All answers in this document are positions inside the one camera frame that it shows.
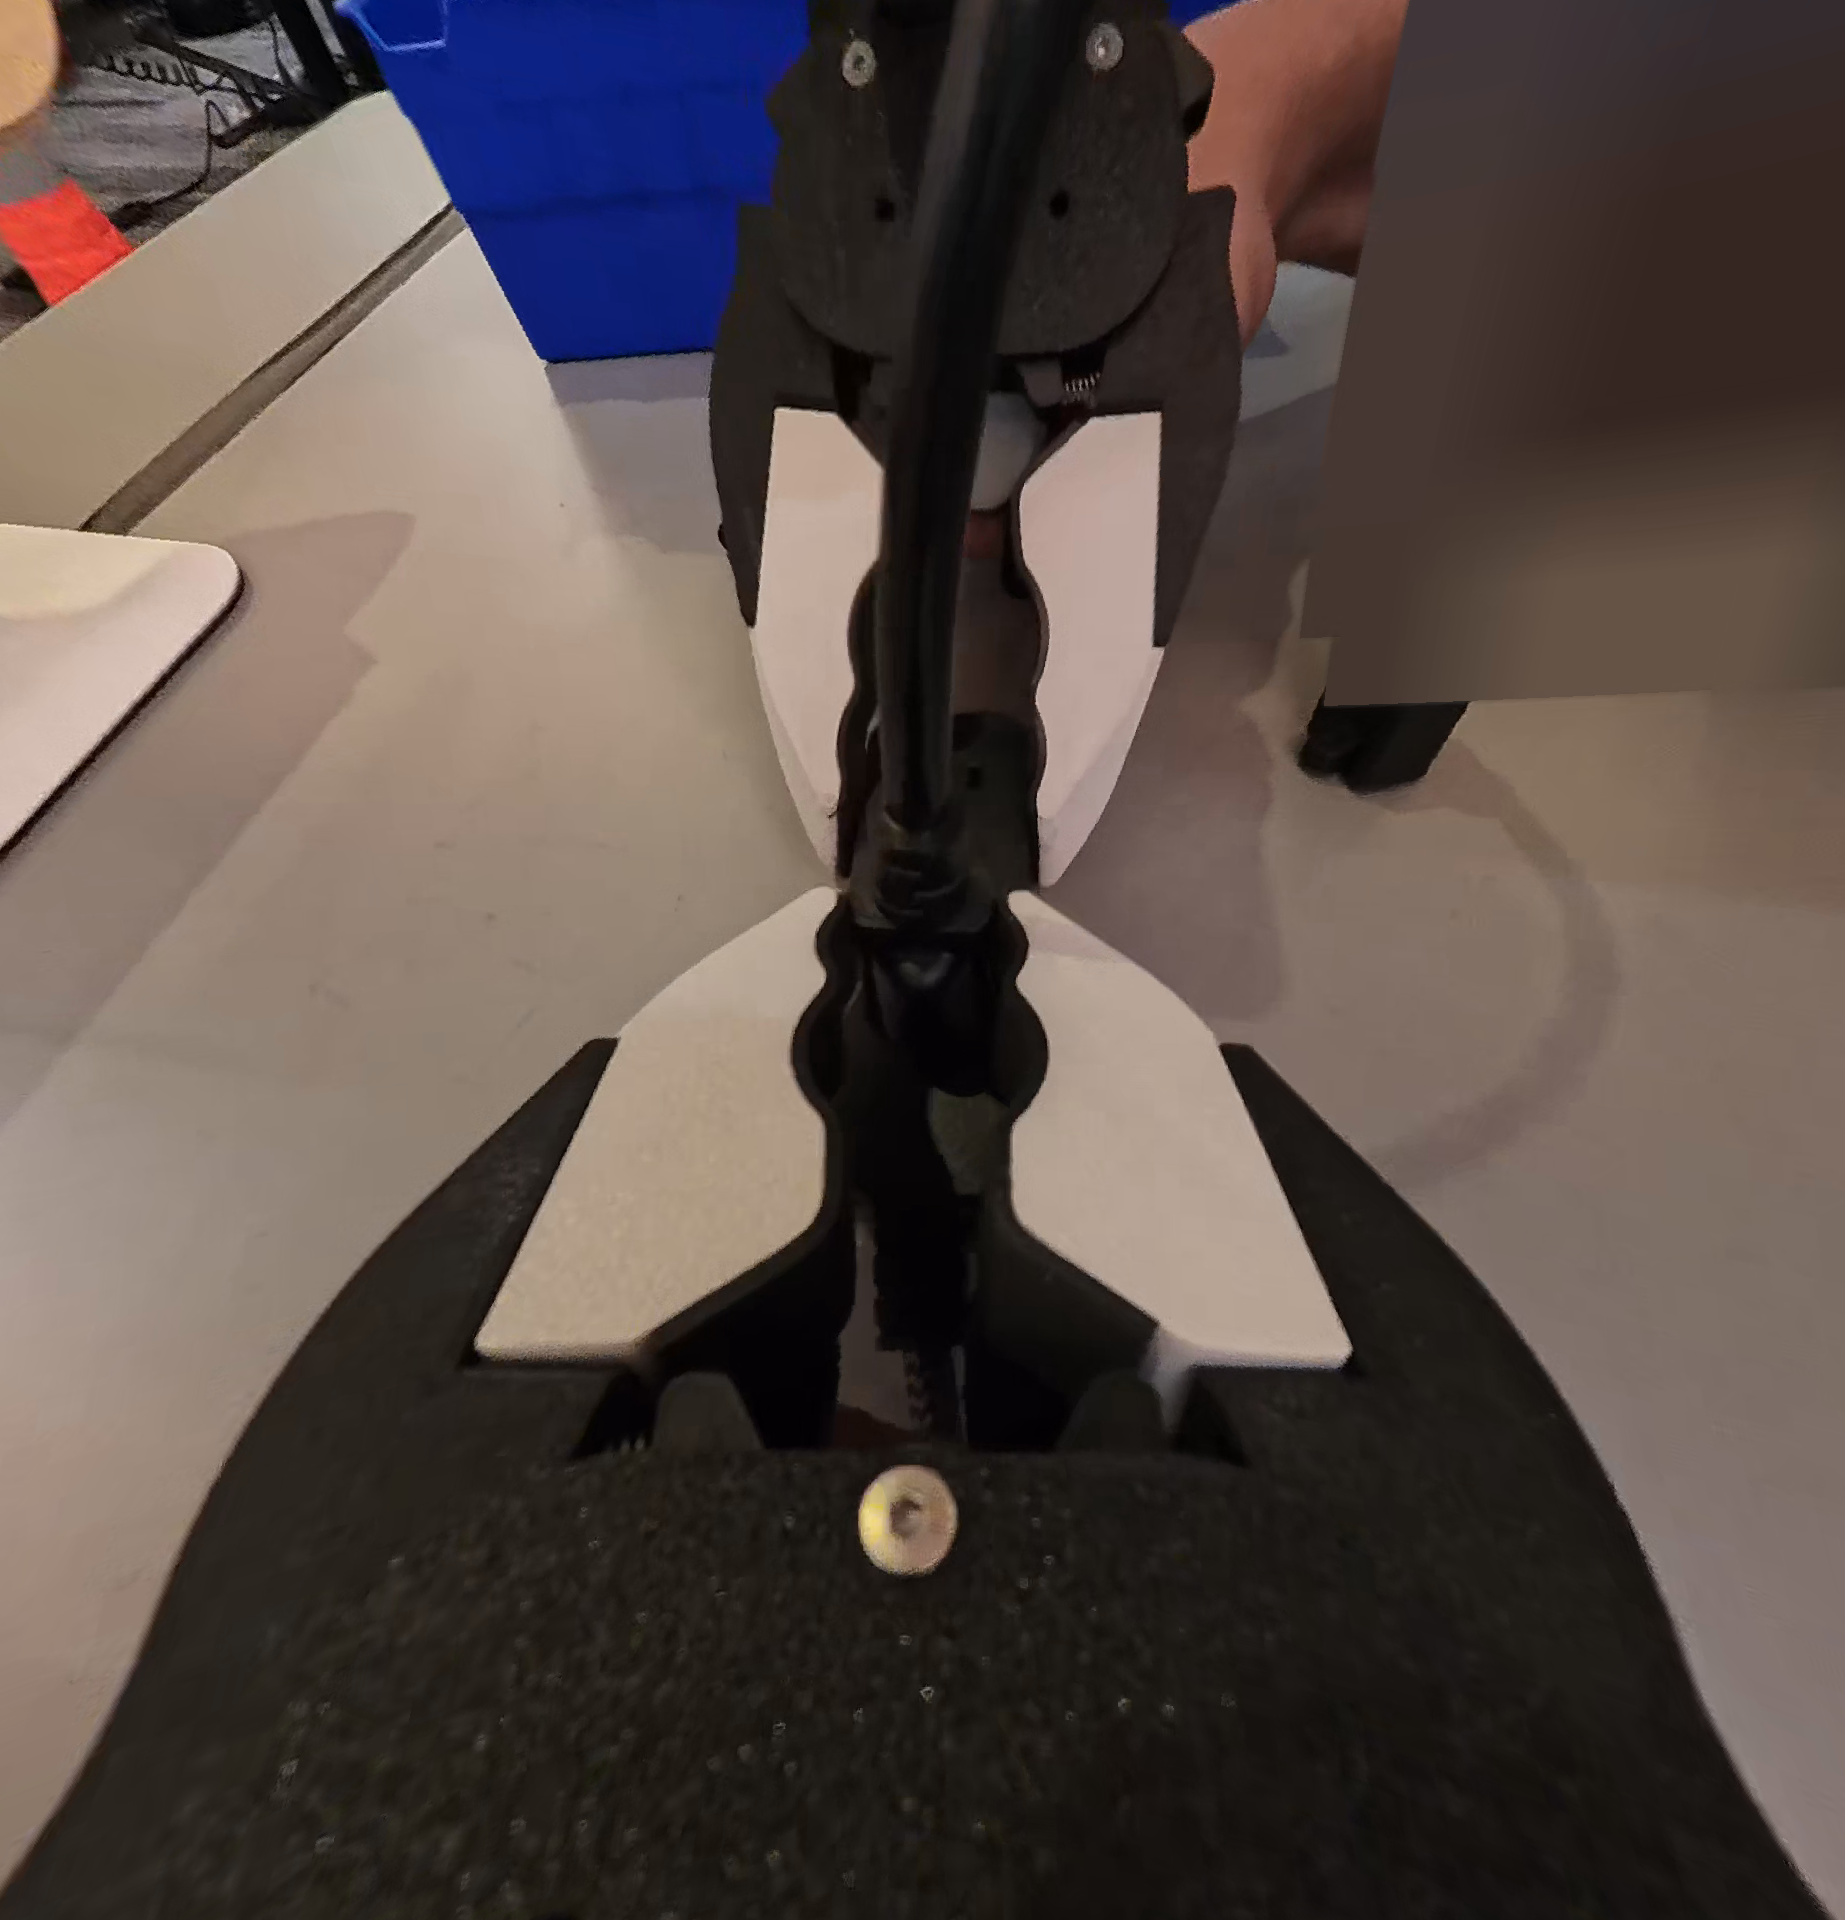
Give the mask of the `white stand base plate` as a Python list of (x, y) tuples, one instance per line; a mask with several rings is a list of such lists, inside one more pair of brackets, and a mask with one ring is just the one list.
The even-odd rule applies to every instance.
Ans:
[(0, 854), (237, 604), (208, 542), (0, 522)]

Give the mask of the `black table leg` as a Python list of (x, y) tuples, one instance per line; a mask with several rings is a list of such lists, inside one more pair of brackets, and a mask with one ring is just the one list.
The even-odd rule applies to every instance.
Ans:
[(323, 104), (380, 90), (382, 72), (354, 24), (331, 2), (267, 2), (305, 90)]

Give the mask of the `black power strip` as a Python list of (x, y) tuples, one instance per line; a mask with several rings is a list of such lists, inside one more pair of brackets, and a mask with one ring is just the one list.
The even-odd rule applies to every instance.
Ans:
[(1036, 877), (1031, 731), (960, 713), (931, 829), (890, 821), (864, 742), (839, 829), (849, 954), (849, 1087), (872, 1190), (975, 1215), (1004, 1186), (1008, 1134), (1042, 1090), (1048, 1033), (1025, 993), (1029, 931), (1012, 895)]

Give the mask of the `grey desk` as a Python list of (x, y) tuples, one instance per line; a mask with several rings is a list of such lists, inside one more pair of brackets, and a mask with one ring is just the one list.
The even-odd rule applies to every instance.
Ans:
[[(382, 1238), (821, 870), (702, 360), (547, 369), (458, 230), (147, 518), (235, 616), (0, 868), (0, 1886)], [(1055, 903), (1253, 1044), (1552, 1370), (1845, 1915), (1845, 690), (1293, 768), (1329, 395), (1245, 420)]]

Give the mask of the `tan wooden tabletop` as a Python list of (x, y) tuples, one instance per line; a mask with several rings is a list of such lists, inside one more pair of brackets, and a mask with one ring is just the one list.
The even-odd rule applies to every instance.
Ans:
[(59, 68), (62, 30), (53, 3), (0, 2), (0, 132), (48, 104)]

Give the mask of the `blue plastic bin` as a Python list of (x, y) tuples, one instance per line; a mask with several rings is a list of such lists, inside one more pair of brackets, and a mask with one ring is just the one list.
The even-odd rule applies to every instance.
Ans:
[(347, 2), (540, 360), (705, 350), (802, 2)]

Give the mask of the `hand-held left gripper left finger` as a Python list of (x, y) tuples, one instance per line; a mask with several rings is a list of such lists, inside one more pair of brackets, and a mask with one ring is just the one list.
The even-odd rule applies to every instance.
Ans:
[(830, 1439), (857, 1289), (846, 929), (839, 895), (809, 888), (624, 1024), (478, 1360), (615, 1364), (655, 1391), (719, 1376), (763, 1444)]

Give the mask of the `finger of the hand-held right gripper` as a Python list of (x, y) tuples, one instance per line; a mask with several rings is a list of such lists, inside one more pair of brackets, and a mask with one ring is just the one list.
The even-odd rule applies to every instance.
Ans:
[(971, 559), (1008, 564), (1036, 620), (1036, 877), (1061, 878), (1102, 821), (1160, 668), (1156, 414), (1055, 430), (1031, 400), (990, 395)]
[(775, 759), (817, 858), (837, 872), (851, 619), (880, 552), (885, 472), (839, 416), (777, 407), (749, 657)]

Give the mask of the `red floor tape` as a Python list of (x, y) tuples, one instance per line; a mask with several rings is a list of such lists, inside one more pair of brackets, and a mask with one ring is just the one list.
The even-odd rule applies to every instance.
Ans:
[(46, 307), (71, 300), (132, 252), (119, 226), (71, 177), (20, 195), (1, 190), (0, 242)]

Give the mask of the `beige table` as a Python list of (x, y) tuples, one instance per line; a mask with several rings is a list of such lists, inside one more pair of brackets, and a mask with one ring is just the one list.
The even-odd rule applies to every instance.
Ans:
[(129, 533), (463, 229), (351, 102), (0, 343), (0, 522)]

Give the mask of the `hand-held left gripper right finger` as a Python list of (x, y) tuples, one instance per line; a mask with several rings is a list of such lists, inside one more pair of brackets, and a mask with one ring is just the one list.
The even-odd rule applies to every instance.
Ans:
[(1175, 1429), (1215, 1370), (1337, 1376), (1351, 1340), (1209, 1024), (1029, 892), (996, 1186), (996, 1357), (1076, 1406), (1127, 1373)]

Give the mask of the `person's right hand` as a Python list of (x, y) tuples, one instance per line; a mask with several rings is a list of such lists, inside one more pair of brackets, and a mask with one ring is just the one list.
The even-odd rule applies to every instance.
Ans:
[(1186, 27), (1215, 92), (1192, 179), (1235, 197), (1236, 300), (1266, 303), (1281, 263), (1351, 271), (1407, 3), (1248, 2)]

